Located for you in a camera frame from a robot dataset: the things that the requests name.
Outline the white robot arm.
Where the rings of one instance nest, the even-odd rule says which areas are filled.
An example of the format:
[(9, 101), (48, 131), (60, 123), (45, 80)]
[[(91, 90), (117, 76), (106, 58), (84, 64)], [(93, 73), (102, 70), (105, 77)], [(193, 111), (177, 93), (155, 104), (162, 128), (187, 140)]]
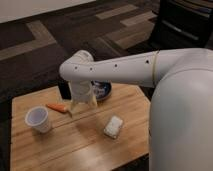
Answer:
[(149, 171), (213, 171), (213, 50), (156, 50), (96, 61), (79, 50), (59, 68), (82, 102), (93, 81), (152, 87)]

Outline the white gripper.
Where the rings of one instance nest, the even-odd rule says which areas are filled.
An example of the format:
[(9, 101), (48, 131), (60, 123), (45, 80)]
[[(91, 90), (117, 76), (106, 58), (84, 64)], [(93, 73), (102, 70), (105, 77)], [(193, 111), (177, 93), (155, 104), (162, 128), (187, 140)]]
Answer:
[(96, 97), (93, 96), (92, 84), (89, 81), (83, 82), (71, 82), (70, 91), (72, 100), (70, 104), (69, 113), (71, 118), (73, 117), (73, 110), (78, 104), (78, 102), (88, 103), (92, 108), (98, 106)]

